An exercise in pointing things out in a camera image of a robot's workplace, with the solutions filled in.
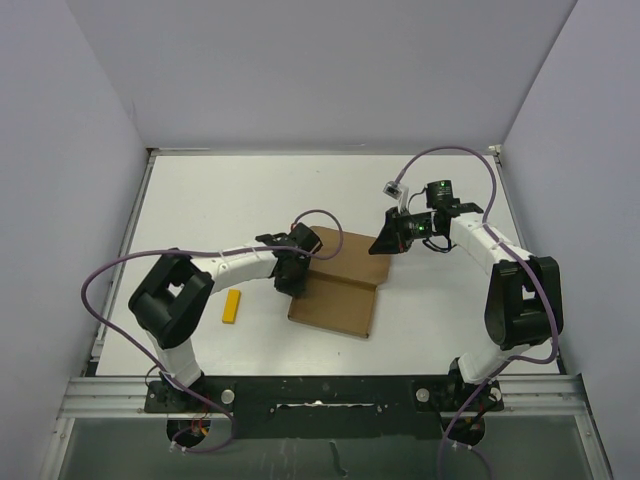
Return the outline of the brown cardboard box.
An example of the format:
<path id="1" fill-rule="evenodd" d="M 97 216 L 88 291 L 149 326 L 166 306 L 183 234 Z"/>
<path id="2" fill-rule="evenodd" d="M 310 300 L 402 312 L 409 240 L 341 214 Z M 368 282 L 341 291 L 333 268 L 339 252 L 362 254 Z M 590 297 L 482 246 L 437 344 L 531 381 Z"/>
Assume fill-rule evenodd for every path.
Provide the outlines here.
<path id="1" fill-rule="evenodd" d="M 367 338 L 373 324 L 377 289 L 389 276 L 391 257 L 370 255 L 371 236 L 335 229 L 312 228 L 323 242 L 322 255 L 336 253 L 330 260 L 312 259 L 305 291 L 289 306 L 291 321 L 333 332 Z"/>

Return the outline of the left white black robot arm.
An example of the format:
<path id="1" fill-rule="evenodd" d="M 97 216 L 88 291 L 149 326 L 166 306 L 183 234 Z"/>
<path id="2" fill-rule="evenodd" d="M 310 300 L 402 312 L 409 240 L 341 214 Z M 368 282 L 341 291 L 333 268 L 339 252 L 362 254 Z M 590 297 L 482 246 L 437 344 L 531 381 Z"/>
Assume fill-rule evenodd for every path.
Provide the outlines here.
<path id="1" fill-rule="evenodd" d="M 291 297 L 305 289 L 312 254 L 322 249 L 320 237 L 304 224 L 289 233 L 264 234 L 241 246 L 237 254 L 211 258 L 163 254 L 131 295 L 128 308 L 152 342 L 169 377 L 167 397 L 182 411 L 203 398 L 191 336 L 209 297 L 244 282 L 272 279 L 275 289 Z"/>

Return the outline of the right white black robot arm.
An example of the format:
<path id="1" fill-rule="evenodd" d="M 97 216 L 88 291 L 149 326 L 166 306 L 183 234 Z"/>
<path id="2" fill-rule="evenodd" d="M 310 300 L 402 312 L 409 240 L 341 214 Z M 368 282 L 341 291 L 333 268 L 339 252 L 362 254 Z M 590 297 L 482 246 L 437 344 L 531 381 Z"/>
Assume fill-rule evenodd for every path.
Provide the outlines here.
<path id="1" fill-rule="evenodd" d="M 390 181 L 383 192 L 398 205 L 385 212 L 369 254 L 406 253 L 417 240 L 439 253 L 458 247 L 489 276 L 484 309 L 487 338 L 454 360 L 459 375 L 444 385 L 446 400 L 456 408 L 467 408 L 480 397 L 479 384 L 494 377 L 504 363 L 523 360 L 530 348 L 558 340 L 563 329 L 559 265 L 551 257 L 536 256 L 513 244 L 487 222 L 481 207 L 455 197 L 449 180 L 424 187 L 426 210 L 421 213 L 409 211 L 404 185 Z"/>

